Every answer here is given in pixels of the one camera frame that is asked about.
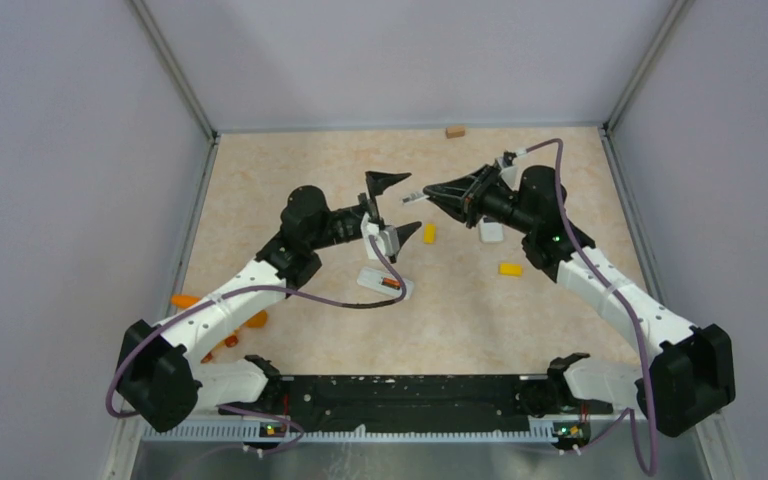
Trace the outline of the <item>white remote with buttons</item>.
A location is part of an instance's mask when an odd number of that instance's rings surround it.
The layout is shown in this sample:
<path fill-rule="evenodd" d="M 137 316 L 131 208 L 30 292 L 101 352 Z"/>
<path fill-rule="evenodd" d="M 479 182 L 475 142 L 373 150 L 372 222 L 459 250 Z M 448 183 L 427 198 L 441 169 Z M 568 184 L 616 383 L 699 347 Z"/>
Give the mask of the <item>white remote with buttons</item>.
<path fill-rule="evenodd" d="M 411 280 L 404 277 L 397 278 L 388 271 L 370 267 L 363 267 L 360 270 L 356 283 L 394 300 L 408 300 L 415 290 L 415 285 Z"/>

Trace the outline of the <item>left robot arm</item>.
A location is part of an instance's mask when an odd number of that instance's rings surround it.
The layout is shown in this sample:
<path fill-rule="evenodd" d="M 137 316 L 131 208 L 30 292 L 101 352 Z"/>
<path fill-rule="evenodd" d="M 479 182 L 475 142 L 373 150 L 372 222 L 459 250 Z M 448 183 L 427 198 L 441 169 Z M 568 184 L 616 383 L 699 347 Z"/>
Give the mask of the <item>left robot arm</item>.
<path fill-rule="evenodd" d="M 390 269 L 421 225 L 386 224 L 376 199 L 407 177 L 368 171 L 367 190 L 357 204 L 336 210 L 316 186 L 293 190 L 279 230 L 241 271 L 180 313 L 153 325 L 139 320 L 126 330 L 105 394 L 108 414 L 140 416 L 166 432 L 195 411 L 224 404 L 246 403 L 262 414 L 274 410 L 281 388 L 265 368 L 251 360 L 207 364 L 205 357 L 254 316 L 290 296 L 324 303 L 302 290 L 321 267 L 321 249 L 360 241 L 370 258 Z"/>

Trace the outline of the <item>orange battery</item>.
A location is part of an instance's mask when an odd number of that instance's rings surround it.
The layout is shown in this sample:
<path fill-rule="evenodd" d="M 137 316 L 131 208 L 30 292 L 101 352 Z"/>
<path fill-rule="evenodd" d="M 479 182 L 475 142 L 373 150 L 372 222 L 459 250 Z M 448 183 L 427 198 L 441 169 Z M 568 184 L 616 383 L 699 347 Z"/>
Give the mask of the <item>orange battery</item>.
<path fill-rule="evenodd" d="M 395 279 L 392 278 L 382 278 L 381 279 L 381 285 L 385 286 L 387 288 L 391 288 L 394 290 L 400 290 L 401 289 L 401 283 Z"/>

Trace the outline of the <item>white remote control back up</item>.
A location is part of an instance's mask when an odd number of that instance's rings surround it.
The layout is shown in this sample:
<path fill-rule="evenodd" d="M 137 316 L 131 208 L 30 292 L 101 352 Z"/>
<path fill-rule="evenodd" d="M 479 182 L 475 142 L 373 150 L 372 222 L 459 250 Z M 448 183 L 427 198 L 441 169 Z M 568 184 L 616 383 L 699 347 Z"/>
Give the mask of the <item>white remote control back up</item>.
<path fill-rule="evenodd" d="M 479 239 L 485 244 L 498 244 L 504 241 L 504 227 L 488 217 L 482 218 L 478 224 Z"/>

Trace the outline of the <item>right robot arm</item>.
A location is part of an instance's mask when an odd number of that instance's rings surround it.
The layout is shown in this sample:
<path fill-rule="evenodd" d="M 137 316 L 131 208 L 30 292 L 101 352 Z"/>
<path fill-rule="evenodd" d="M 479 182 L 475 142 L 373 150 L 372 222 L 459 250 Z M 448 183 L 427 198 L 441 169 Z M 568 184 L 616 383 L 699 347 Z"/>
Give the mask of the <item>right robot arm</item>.
<path fill-rule="evenodd" d="M 427 199 L 468 228 L 489 218 L 522 233 L 532 266 L 576 294 L 640 357 L 637 366 L 569 356 L 550 370 L 549 404 L 572 412 L 585 400 L 631 408 L 677 437 L 736 398 L 732 342 L 716 324 L 699 327 L 670 311 L 623 274 L 566 216 L 556 170 L 531 166 L 517 189 L 502 169 L 424 187 Z"/>

